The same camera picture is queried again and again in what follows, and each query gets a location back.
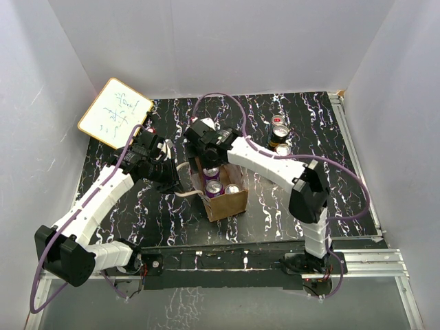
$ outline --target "whiteboard frame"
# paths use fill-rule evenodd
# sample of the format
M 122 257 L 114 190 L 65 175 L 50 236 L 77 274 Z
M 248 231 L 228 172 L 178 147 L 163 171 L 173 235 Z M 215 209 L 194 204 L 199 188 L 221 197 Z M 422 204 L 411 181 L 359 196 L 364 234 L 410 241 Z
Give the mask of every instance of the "whiteboard frame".
M 119 83 L 123 84 L 125 87 L 127 87 L 127 88 L 131 89 L 132 91 L 134 91 L 134 92 L 135 92 L 136 94 L 138 94 L 139 96 L 141 96 L 141 97 L 143 97 L 143 98 L 145 98 L 145 99 L 147 99 L 148 101 L 151 102 L 151 106 L 150 106 L 150 108 L 145 112 L 145 117 L 144 117 L 144 119 L 142 119 L 142 122 L 141 122 L 140 124 L 144 124 L 144 123 L 145 123 L 145 119 L 148 117 L 149 112 L 151 111 L 151 108 L 153 108 L 153 104 L 154 104 L 154 103 L 153 103 L 152 100 L 150 100 L 149 98 L 146 98 L 144 95 L 142 95 L 142 94 L 139 93 L 138 91 L 134 90 L 134 89 L 131 88 L 130 86 L 124 84 L 121 80 L 119 80 L 119 79 L 117 79 L 117 78 L 112 77 L 112 78 L 109 79 L 109 81 L 107 81 L 107 83 L 105 84 L 105 86 L 104 86 L 104 87 L 101 89 L 101 91 L 99 92 L 98 96 L 96 96 L 95 100 L 92 102 L 92 104 L 90 105 L 90 107 L 89 107 L 89 108 L 87 109 L 87 111 L 85 112 L 84 116 L 83 116 L 83 117 L 80 119 L 80 121 L 78 122 L 77 127 L 78 127 L 78 129 L 79 129 L 80 131 L 86 133 L 87 135 L 89 135 L 89 136 L 91 136 L 91 137 L 97 139 L 99 142 L 102 142 L 103 144 L 106 144 L 107 146 L 110 146 L 111 148 L 113 148 L 113 149 L 116 150 L 116 149 L 118 149 L 116 146 L 113 146 L 113 145 L 111 145 L 111 144 L 109 144 L 109 143 L 107 143 L 107 142 L 101 140 L 99 137 L 96 137 L 95 135 L 91 134 L 90 132 L 85 131 L 84 129 L 82 129 L 82 128 L 80 127 L 81 122 L 82 122 L 82 121 L 84 120 L 84 118 L 87 116 L 87 114 L 89 113 L 90 109 L 93 107 L 93 105 L 95 104 L 95 102 L 97 101 L 97 99 L 99 99 L 99 97 L 101 96 L 101 93 L 105 90 L 105 88 L 107 87 L 107 85 L 108 85 L 112 80 L 116 80 L 116 81 L 118 81 Z M 138 129 L 136 130 L 134 136 L 136 136 L 136 135 L 139 133 L 139 130 L 140 130 L 140 128 L 138 128 Z

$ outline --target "can lid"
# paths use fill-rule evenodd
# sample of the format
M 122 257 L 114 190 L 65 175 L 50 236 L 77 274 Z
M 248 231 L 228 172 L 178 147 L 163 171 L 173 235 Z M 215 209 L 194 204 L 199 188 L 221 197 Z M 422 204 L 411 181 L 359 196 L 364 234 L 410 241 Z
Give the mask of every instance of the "can lid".
M 218 167 L 209 168 L 209 169 L 204 168 L 203 173 L 208 177 L 214 177 L 219 173 L 219 168 Z
M 219 180 L 210 180 L 206 183 L 206 191 L 208 191 L 209 193 L 219 193 L 222 188 L 223 185 Z
M 275 148 L 276 153 L 278 153 L 280 156 L 288 156 L 291 153 L 290 146 L 288 146 L 286 143 L 279 144 Z
M 284 125 L 285 124 L 285 120 L 281 115 L 275 115 L 272 117 L 272 124 L 273 125 Z
M 228 184 L 225 188 L 225 194 L 236 194 L 240 191 L 240 188 L 236 184 Z
M 278 125 L 274 127 L 274 134 L 283 138 L 289 134 L 289 129 L 284 125 Z

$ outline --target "cardboard box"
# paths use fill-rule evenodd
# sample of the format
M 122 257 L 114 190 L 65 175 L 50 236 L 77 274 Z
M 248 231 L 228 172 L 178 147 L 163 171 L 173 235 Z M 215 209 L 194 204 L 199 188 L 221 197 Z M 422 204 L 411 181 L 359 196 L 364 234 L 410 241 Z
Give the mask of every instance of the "cardboard box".
M 205 191 L 205 179 L 198 159 L 196 159 L 196 163 L 198 172 L 190 173 L 191 182 L 195 189 Z M 248 190 L 245 187 L 241 167 L 227 164 L 220 166 L 219 171 L 220 182 L 223 184 L 223 187 L 226 187 L 228 184 L 236 184 L 240 188 L 240 191 L 235 194 L 223 194 L 214 198 L 199 195 L 203 201 L 210 222 L 245 212 L 248 204 Z

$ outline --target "purple soda can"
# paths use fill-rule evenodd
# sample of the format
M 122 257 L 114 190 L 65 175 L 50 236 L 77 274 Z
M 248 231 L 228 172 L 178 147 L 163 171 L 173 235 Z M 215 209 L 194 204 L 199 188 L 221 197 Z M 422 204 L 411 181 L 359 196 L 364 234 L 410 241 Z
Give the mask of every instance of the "purple soda can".
M 203 170 L 203 177 L 205 178 L 205 181 L 210 180 L 218 180 L 220 178 L 220 171 L 218 167 L 210 168 L 210 169 L 204 169 Z
M 225 193 L 225 188 L 219 180 L 210 180 L 206 182 L 205 186 L 206 196 L 214 198 Z

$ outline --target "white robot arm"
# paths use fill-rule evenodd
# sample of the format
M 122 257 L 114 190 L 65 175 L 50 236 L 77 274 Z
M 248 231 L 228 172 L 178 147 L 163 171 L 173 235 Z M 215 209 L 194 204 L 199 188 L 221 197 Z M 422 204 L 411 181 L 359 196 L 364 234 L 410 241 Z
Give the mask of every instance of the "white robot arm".
M 144 131 L 116 168 L 122 153 L 122 149 L 118 149 L 101 170 L 99 178 L 69 212 L 51 228 L 42 225 L 36 231 L 36 251 L 39 259 L 44 257 L 43 268 L 74 287 L 82 285 L 93 272 L 107 268 L 135 270 L 138 253 L 134 244 L 125 240 L 100 245 L 89 245 L 89 242 L 110 209 L 137 180 L 145 178 L 157 182 L 157 190 L 161 193 L 182 189 L 170 143 Z M 51 247 L 45 255 L 49 244 Z

